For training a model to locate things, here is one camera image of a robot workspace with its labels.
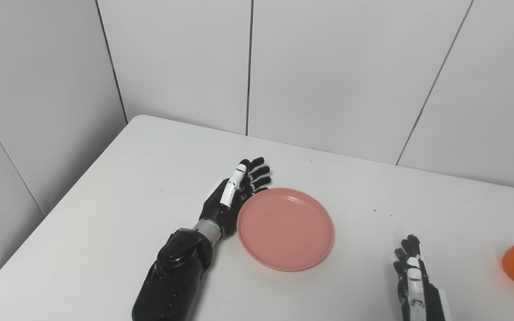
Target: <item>black forearm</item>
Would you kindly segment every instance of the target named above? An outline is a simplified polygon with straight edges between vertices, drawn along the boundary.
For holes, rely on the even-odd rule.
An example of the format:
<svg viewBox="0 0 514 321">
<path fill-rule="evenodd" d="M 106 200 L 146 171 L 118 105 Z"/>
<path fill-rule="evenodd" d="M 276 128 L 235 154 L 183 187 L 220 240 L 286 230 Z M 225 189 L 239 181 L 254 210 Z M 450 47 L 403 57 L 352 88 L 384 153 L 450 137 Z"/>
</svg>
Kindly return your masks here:
<svg viewBox="0 0 514 321">
<path fill-rule="evenodd" d="M 185 321 L 211 256 L 211 244 L 203 234 L 173 233 L 146 276 L 132 310 L 133 320 Z"/>
</svg>

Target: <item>black fingertip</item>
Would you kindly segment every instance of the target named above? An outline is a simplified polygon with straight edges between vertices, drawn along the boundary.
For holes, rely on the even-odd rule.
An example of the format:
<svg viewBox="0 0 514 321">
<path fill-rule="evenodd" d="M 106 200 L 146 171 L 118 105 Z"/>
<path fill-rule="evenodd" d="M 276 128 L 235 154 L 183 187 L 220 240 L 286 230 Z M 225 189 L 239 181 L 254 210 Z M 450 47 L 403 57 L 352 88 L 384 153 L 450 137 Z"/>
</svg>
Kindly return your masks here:
<svg viewBox="0 0 514 321">
<path fill-rule="evenodd" d="M 245 168 L 249 168 L 251 163 L 249 163 L 249 160 L 247 158 L 243 159 L 241 162 L 239 162 L 242 165 L 245 165 Z"/>
<path fill-rule="evenodd" d="M 410 244 L 410 242 L 408 242 L 408 240 L 402 240 L 402 247 L 404 248 L 404 251 L 406 251 L 406 254 L 408 254 L 408 256 L 414 256 L 414 250 L 412 249 L 412 245 Z"/>
<path fill-rule="evenodd" d="M 251 176 L 252 180 L 255 180 L 255 179 L 258 179 L 259 177 L 265 175 L 266 173 L 270 173 L 270 172 L 271 172 L 271 168 L 269 168 L 269 166 L 263 166 L 263 167 L 259 167 L 255 171 L 249 173 L 249 175 Z"/>
<path fill-rule="evenodd" d="M 408 235 L 408 243 L 414 255 L 420 255 L 420 240 L 414 234 Z"/>
<path fill-rule="evenodd" d="M 257 157 L 251 161 L 251 164 L 249 164 L 249 171 L 253 171 L 255 168 L 257 168 L 263 164 L 265 164 L 265 158 Z"/>
<path fill-rule="evenodd" d="M 402 268 L 402 265 L 400 262 L 396 261 L 394 262 L 394 269 L 396 270 L 396 273 L 398 273 L 399 276 L 404 274 L 404 269 Z"/>
<path fill-rule="evenodd" d="M 394 254 L 396 254 L 396 258 L 398 258 L 398 260 L 400 260 L 400 261 L 407 260 L 407 258 L 408 258 L 408 255 L 406 254 L 406 252 L 404 252 L 404 250 L 402 250 L 401 248 L 396 248 L 396 250 L 394 251 Z"/>
<path fill-rule="evenodd" d="M 267 185 L 267 184 L 270 184 L 270 183 L 271 183 L 271 177 L 270 176 L 265 176 L 265 177 L 259 178 L 257 181 L 254 181 L 253 182 L 253 187 L 255 189 L 259 189 L 263 185 Z"/>
</svg>

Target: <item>white table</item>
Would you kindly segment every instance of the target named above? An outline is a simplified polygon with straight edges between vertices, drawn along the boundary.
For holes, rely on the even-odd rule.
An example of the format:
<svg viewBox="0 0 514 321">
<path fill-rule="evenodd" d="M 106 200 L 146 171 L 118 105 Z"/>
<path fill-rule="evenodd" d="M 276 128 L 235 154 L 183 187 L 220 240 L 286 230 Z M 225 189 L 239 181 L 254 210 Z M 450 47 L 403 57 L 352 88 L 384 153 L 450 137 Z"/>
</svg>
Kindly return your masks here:
<svg viewBox="0 0 514 321">
<path fill-rule="evenodd" d="M 216 248 L 194 319 L 402 319 L 394 249 L 416 234 L 454 320 L 514 319 L 500 266 L 514 189 L 138 116 L 0 270 L 0 321 L 129 321 L 171 232 L 192 227 L 217 180 L 265 156 L 273 186 L 304 191 L 334 222 L 332 252 L 278 272 L 237 236 Z"/>
</svg>

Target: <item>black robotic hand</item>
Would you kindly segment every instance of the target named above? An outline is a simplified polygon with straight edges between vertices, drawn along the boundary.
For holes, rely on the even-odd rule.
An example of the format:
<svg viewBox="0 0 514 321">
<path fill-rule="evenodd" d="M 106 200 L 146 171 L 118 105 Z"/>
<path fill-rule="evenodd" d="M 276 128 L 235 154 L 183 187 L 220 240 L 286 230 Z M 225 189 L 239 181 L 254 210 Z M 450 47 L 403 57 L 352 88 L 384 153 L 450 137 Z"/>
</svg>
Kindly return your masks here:
<svg viewBox="0 0 514 321">
<path fill-rule="evenodd" d="M 271 183 L 269 166 L 263 166 L 263 157 L 249 162 L 243 159 L 229 179 L 224 179 L 203 204 L 199 219 L 210 220 L 220 227 L 222 238 L 231 236 L 237 226 L 241 206 L 251 196 L 264 191 Z"/>
<path fill-rule="evenodd" d="M 220 238 L 235 232 L 241 206 L 271 183 L 263 157 L 243 159 L 203 204 L 194 228 L 170 235 L 152 264 L 132 308 L 133 321 L 185 321 Z"/>
<path fill-rule="evenodd" d="M 447 303 L 442 304 L 440 291 L 430 283 L 420 240 L 408 235 L 402 240 L 402 248 L 394 252 L 398 258 L 394 268 L 400 278 L 398 297 L 404 321 L 451 321 Z"/>
</svg>

